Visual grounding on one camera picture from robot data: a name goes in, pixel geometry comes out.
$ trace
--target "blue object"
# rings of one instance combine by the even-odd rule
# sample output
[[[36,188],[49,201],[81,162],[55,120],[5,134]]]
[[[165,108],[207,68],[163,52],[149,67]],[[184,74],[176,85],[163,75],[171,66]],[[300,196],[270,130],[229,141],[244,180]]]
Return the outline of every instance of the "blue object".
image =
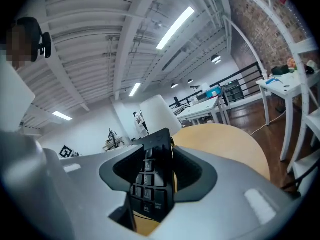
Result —
[[[212,89],[206,91],[205,92],[206,97],[207,98],[213,97],[213,94],[212,94],[213,92],[216,92],[216,94],[219,95],[221,93],[221,88],[218,86],[218,87],[215,87],[215,88],[212,88]]]
[[[273,81],[278,82],[279,79],[271,78],[271,79],[269,79],[268,81],[266,81],[265,84],[266,84],[266,85],[271,84]]]

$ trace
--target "ceiling beam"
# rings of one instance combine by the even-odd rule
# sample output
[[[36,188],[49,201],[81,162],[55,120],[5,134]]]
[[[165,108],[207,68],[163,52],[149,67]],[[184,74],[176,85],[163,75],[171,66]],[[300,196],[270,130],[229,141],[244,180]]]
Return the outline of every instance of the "ceiling beam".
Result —
[[[168,83],[174,76],[177,75],[177,72],[183,70],[192,60],[194,60],[200,53],[204,50],[207,50],[210,46],[214,44],[216,40],[224,37],[226,32],[224,29],[219,29],[218,32],[214,33],[212,37],[203,42],[196,50],[193,51],[187,58],[185,58],[172,72],[170,72],[160,83],[161,86],[164,86]]]
[[[116,15],[116,16],[126,16],[126,17],[135,18],[135,19],[146,20],[146,18],[143,16],[133,14],[124,10],[107,9],[107,8],[89,8],[89,9],[85,8],[85,9],[69,10],[66,12],[55,14],[54,16],[51,16],[51,17],[39,18],[39,24],[40,24],[40,27],[42,28],[43,26],[45,26],[45,24],[52,23],[55,21],[71,20],[71,19],[76,19],[78,16],[83,17],[83,16],[93,16],[93,15],[98,15],[102,17]]]
[[[121,81],[125,73],[125,67],[132,43],[139,25],[142,22],[142,18],[147,13],[152,2],[153,0],[133,0],[128,13],[140,15],[141,17],[127,16],[124,21],[115,59],[115,76],[113,82],[115,100],[119,99],[119,89],[121,88]]]
[[[27,136],[41,137],[43,135],[40,129],[34,129],[29,127],[20,127],[19,132]]]
[[[152,69],[140,89],[144,92],[149,84],[162,72],[163,67],[169,62],[174,54],[179,51],[190,39],[194,37],[199,31],[201,31],[208,23],[210,19],[206,13],[202,13],[198,18],[195,18],[189,27],[184,30],[183,33],[175,40],[171,47],[166,51],[157,65]]]
[[[29,1],[25,7],[25,11],[21,13],[24,16],[35,17],[36,19],[47,19],[47,10],[46,10],[46,0],[31,0]],[[51,32],[48,23],[44,23],[41,25],[42,33]],[[86,110],[90,111],[86,105],[85,100],[79,94],[72,81],[70,80],[68,74],[62,62],[59,59],[56,47],[54,43],[51,45],[51,56],[50,58],[45,58],[44,61],[51,69],[52,73],[55,75],[57,80],[61,83],[62,87],[66,89],[66,91]]]
[[[43,33],[50,33],[48,24],[46,24],[45,26],[43,25],[41,29]],[[55,75],[56,79],[61,83],[62,87],[66,89],[66,91],[71,95],[71,97],[73,97],[77,102],[79,102],[81,107],[83,107],[86,111],[89,112],[90,109],[87,107],[86,101],[77,91],[76,87],[69,78],[64,66],[62,65],[62,62],[59,59],[54,43],[52,43],[51,46],[51,56],[50,58],[46,58],[45,62],[51,69],[52,73]]]
[[[50,120],[51,122],[55,124],[62,124],[63,120],[56,117],[55,115],[49,113],[48,111],[45,111],[42,108],[39,108],[33,104],[30,105],[29,109],[26,112],[27,115],[33,116],[33,117],[40,117],[43,119]]]
[[[215,48],[204,55],[201,59],[199,59],[196,63],[189,66],[184,72],[182,72],[178,77],[174,80],[177,82],[183,78],[185,78],[190,72],[192,72],[195,68],[201,66],[201,64],[205,63],[207,60],[210,60],[212,55],[216,54],[218,51],[224,49],[227,45],[226,38],[223,36],[217,41],[215,41],[212,45],[215,45]]]

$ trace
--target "black railing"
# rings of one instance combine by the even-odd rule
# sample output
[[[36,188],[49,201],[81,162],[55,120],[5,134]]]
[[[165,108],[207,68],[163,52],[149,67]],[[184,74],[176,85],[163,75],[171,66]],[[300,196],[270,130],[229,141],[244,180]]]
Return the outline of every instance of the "black railing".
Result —
[[[226,85],[223,85],[223,86],[220,85],[221,83],[223,83],[223,82],[225,82],[225,81],[227,81],[227,80],[229,80],[229,79],[231,79],[231,78],[233,78],[233,77],[235,77],[235,76],[238,76],[238,75],[242,74],[243,72],[246,72],[246,71],[252,69],[253,67],[257,67],[257,70],[255,70],[254,72],[249,73],[248,75],[246,75],[246,76],[244,76],[244,77],[242,77],[242,78],[240,78],[240,79],[234,79],[234,80],[232,81],[232,83],[233,83],[233,82],[236,82],[236,81],[241,81],[241,80],[245,81],[245,78],[247,78],[247,77],[249,77],[249,76],[252,76],[252,75],[255,74],[255,73],[259,73],[259,76],[258,76],[258,77],[254,78],[254,79],[250,79],[249,81],[244,82],[243,84],[237,85],[237,86],[235,86],[235,87],[233,87],[233,88],[230,88],[230,89],[227,88],[227,86],[228,86],[227,84],[226,84]],[[263,77],[263,76],[262,76],[261,68],[259,67],[258,62],[255,62],[255,63],[253,63],[253,64],[251,64],[251,65],[249,65],[249,66],[247,66],[247,67],[245,67],[245,68],[243,68],[243,69],[241,69],[241,70],[239,70],[238,72],[236,72],[236,73],[234,73],[234,74],[232,74],[232,75],[229,75],[228,77],[226,77],[226,78],[224,78],[224,79],[222,79],[222,80],[220,80],[220,81],[218,81],[218,82],[215,82],[215,83],[211,84],[210,87],[211,87],[211,88],[212,88],[212,87],[215,87],[215,86],[219,86],[219,87],[221,87],[221,88],[224,88],[224,87],[225,87],[225,88],[227,88],[227,89],[225,89],[225,90],[226,90],[225,92],[228,92],[228,93],[231,92],[232,90],[235,90],[235,89],[238,89],[238,90],[239,90],[238,92],[232,93],[231,95],[228,95],[228,96],[226,96],[226,93],[224,92],[224,90],[222,91],[222,94],[223,94],[222,96],[223,96],[224,103],[228,106],[229,103],[231,103],[231,102],[236,102],[237,100],[244,99],[244,98],[247,97],[247,96],[250,96],[250,95],[253,95],[253,94],[256,94],[256,93],[260,92],[260,90],[257,90],[257,91],[254,91],[254,92],[252,92],[252,93],[243,95],[243,92],[244,92],[244,91],[247,91],[247,90],[250,90],[250,89],[252,89],[252,88],[254,88],[254,87],[257,87],[258,84],[255,84],[255,85],[253,85],[253,86],[247,87],[246,89],[242,89],[242,86],[244,86],[244,85],[246,85],[246,84],[248,84],[248,83],[251,83],[251,82],[253,82],[253,81],[256,81],[256,80],[258,80],[258,79],[260,79],[260,78],[262,78],[262,77]],[[198,91],[198,92],[196,92],[196,93],[194,93],[194,94],[192,94],[192,95],[190,95],[190,96],[188,96],[188,97],[183,98],[182,100],[176,99],[177,102],[171,104],[169,107],[177,108],[177,107],[180,107],[181,105],[189,106],[189,105],[190,105],[191,98],[194,97],[194,96],[197,96],[197,95],[201,94],[202,92],[203,92],[203,91],[200,90],[200,91]]]

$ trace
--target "person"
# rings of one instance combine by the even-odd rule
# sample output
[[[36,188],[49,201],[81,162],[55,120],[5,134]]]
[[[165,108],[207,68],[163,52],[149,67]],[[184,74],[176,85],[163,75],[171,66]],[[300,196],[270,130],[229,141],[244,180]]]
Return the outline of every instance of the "person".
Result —
[[[138,122],[138,125],[142,124],[143,127],[146,129],[146,131],[149,134],[149,131],[148,131],[148,128],[147,128],[147,125],[145,123],[143,116],[139,112],[134,112],[133,116],[135,117],[135,120]]]

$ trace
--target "cable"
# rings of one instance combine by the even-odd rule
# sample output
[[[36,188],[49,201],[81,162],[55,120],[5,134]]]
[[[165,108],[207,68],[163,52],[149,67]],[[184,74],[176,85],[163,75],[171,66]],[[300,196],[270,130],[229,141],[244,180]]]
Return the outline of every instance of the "cable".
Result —
[[[154,221],[154,222],[156,222],[156,220],[154,220],[154,219],[152,219],[152,218],[144,218],[144,217],[141,217],[141,216],[138,216],[138,215],[135,215],[135,214],[134,214],[134,216],[137,216],[137,217],[139,217],[139,218],[141,218],[141,219],[145,219],[145,220],[148,220],[148,221]]]
[[[293,186],[296,186],[296,188],[298,189],[302,180],[307,177],[314,169],[316,169],[318,166],[320,165],[320,158],[315,162],[315,164],[313,166],[310,167],[309,170],[307,170],[302,176],[300,176],[299,178],[295,179],[294,181],[288,183],[287,185],[283,186],[281,189],[282,190],[286,190],[288,188],[291,188]]]
[[[272,122],[276,121],[277,119],[279,119],[280,117],[282,117],[287,111],[284,111],[281,115],[279,115],[276,119],[273,119],[269,124],[271,124]],[[259,128],[258,130],[255,130],[253,133],[250,134],[250,136],[254,135],[257,131],[260,131],[263,127],[265,127],[266,124],[264,126],[262,126],[261,128]]]

